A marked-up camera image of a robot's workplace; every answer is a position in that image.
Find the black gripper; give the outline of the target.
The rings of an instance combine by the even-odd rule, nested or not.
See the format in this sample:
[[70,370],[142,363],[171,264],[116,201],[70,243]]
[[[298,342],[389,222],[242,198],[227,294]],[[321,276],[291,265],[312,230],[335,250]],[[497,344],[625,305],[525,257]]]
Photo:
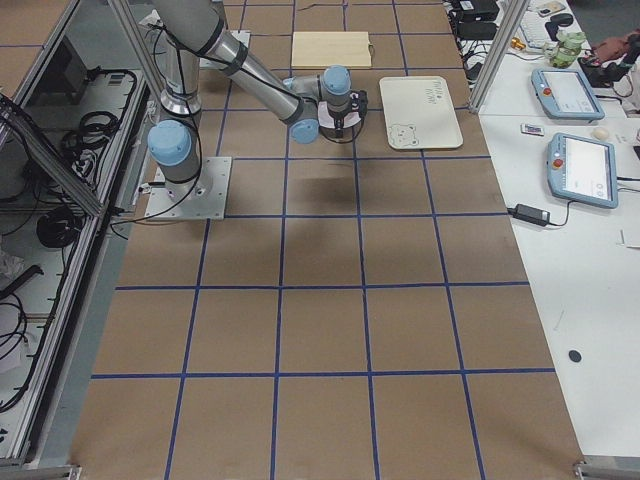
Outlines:
[[363,121],[367,112],[368,94],[365,90],[352,90],[327,101],[328,126],[336,131],[337,139],[344,137],[344,130]]

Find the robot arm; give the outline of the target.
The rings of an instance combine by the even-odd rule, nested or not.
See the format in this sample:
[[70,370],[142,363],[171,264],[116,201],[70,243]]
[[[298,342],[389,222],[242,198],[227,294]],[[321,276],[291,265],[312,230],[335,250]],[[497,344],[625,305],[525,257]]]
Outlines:
[[352,88],[342,65],[322,73],[281,80],[226,28],[211,1],[155,1],[167,38],[168,53],[161,104],[170,118],[185,118],[201,110],[199,62],[204,59],[287,126],[290,138],[309,144],[320,135],[344,143],[352,127],[356,138],[368,113],[364,90]]

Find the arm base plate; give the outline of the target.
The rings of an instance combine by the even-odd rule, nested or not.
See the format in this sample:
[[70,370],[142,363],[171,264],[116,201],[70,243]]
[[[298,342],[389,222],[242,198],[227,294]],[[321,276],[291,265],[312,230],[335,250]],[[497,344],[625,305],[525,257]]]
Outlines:
[[151,221],[223,220],[226,212],[231,157],[206,157],[200,177],[184,184],[167,181],[156,168],[144,217]]
[[[249,48],[251,32],[249,30],[229,30],[229,33],[246,48]],[[220,68],[220,64],[211,60],[201,58],[199,67],[204,70],[216,70]]]

